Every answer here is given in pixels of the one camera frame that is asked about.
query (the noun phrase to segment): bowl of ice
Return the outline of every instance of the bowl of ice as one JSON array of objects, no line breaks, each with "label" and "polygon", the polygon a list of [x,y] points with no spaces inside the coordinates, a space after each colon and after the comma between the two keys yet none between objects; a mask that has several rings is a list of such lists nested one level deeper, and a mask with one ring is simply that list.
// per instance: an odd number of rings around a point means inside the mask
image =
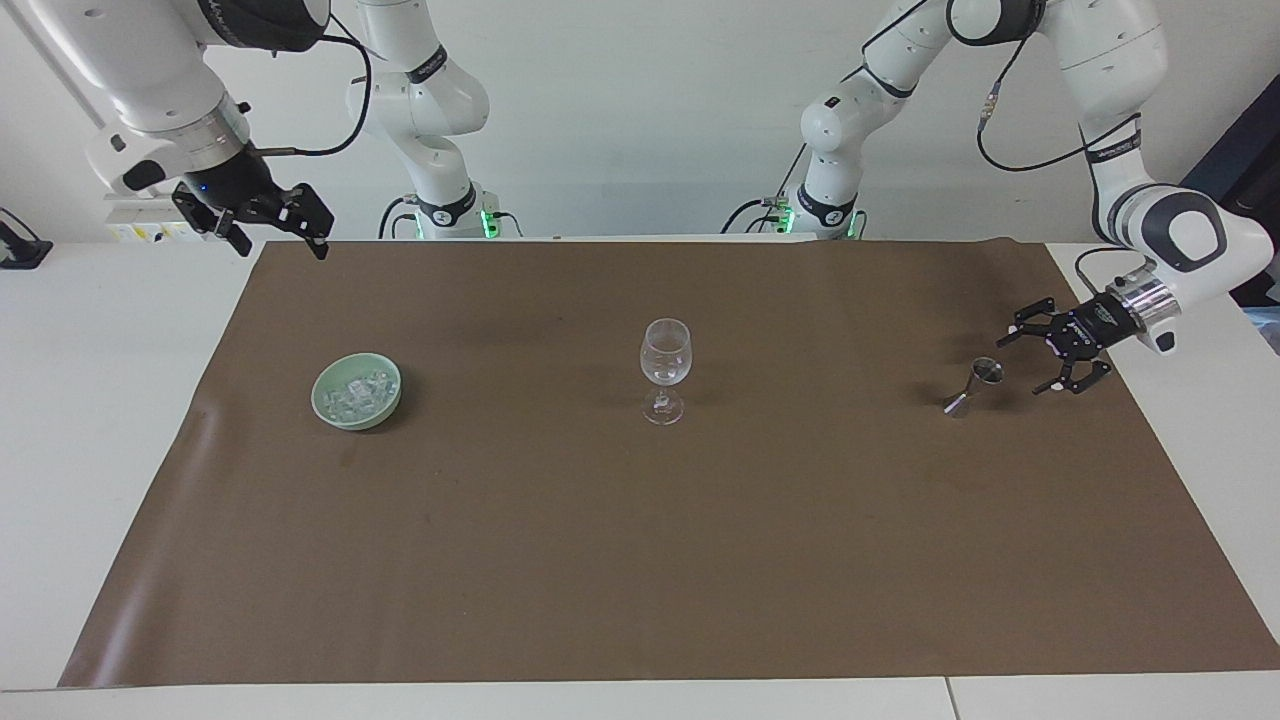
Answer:
[{"label": "bowl of ice", "polygon": [[374,352],[360,352],[320,373],[311,388],[311,409],[340,430],[367,430],[392,416],[401,391],[396,363]]}]

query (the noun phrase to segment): brown leather surface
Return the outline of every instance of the brown leather surface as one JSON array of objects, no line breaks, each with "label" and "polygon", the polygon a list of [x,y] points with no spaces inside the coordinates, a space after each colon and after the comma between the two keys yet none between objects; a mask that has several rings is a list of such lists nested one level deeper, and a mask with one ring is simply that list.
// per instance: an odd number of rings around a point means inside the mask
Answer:
[{"label": "brown leather surface", "polygon": [[[1043,247],[271,245],[64,687],[1219,671],[1280,651]],[[645,325],[684,319],[649,425]],[[347,434],[330,361],[399,363]]]}]

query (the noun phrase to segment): jigger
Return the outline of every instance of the jigger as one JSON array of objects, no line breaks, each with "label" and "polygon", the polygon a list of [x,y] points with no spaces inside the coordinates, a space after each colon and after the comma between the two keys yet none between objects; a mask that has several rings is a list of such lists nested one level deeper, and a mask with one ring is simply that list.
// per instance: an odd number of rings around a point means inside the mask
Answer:
[{"label": "jigger", "polygon": [[1005,366],[991,357],[979,357],[973,361],[964,392],[948,400],[942,411],[959,420],[969,414],[973,396],[986,387],[998,386],[1002,382],[1005,382]]}]

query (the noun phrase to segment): white table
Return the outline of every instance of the white table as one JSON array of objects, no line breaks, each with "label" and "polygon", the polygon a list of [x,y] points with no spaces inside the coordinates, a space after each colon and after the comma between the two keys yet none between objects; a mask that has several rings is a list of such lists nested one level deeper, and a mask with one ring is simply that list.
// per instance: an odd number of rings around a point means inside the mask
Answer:
[{"label": "white table", "polygon": [[[1080,246],[1051,251],[1070,274]],[[56,684],[252,260],[219,245],[60,245],[36,273],[0,273],[0,688]],[[302,247],[298,261],[311,261]],[[1133,264],[1108,254],[1089,266],[1107,278]],[[1112,360],[1276,633],[1280,359],[1228,299],[1187,316],[1180,340],[1171,359],[1134,341]],[[1116,482],[1126,470],[1114,468]],[[1252,720],[1277,708],[1280,673],[0,694],[4,719]]]}]

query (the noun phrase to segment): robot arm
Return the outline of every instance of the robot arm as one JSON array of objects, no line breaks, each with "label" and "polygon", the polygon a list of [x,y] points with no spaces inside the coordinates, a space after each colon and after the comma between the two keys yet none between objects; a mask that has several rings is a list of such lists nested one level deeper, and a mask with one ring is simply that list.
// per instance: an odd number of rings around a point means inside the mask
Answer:
[{"label": "robot arm", "polygon": [[298,234],[320,259],[333,214],[307,184],[282,190],[250,141],[244,111],[204,61],[209,45],[303,51],[324,33],[328,0],[32,0],[79,72],[110,95],[116,119],[88,159],[119,193],[182,178],[174,201],[198,232],[248,255],[236,223]]},{"label": "robot arm", "polygon": [[[1134,336],[1160,354],[1174,352],[1183,311],[1230,292],[1271,261],[1262,225],[1203,193],[1158,183],[1146,170],[1140,109],[1167,70],[1164,28],[1151,0],[899,0],[881,27],[863,47],[863,67],[805,110],[803,129],[814,156],[805,181],[787,192],[791,229],[844,234],[861,182],[863,142],[897,115],[951,37],[978,46],[1043,33],[1082,109],[1094,229],[1147,263],[1068,313],[1059,314],[1046,299],[1015,315],[1002,346],[1042,337],[1064,363],[1037,393],[1084,392],[1111,370],[1098,356]],[[997,85],[983,123],[998,92]],[[1047,322],[1029,322],[1041,315]],[[1076,363],[1089,363],[1091,373],[1076,379]]]},{"label": "robot arm", "polygon": [[[445,136],[479,131],[489,119],[484,87],[449,59],[419,0],[357,0],[369,46],[390,69],[374,74],[365,129],[396,150],[413,182],[419,227],[431,238],[493,237],[497,199],[471,181]],[[364,87],[348,92],[358,113]]]}]

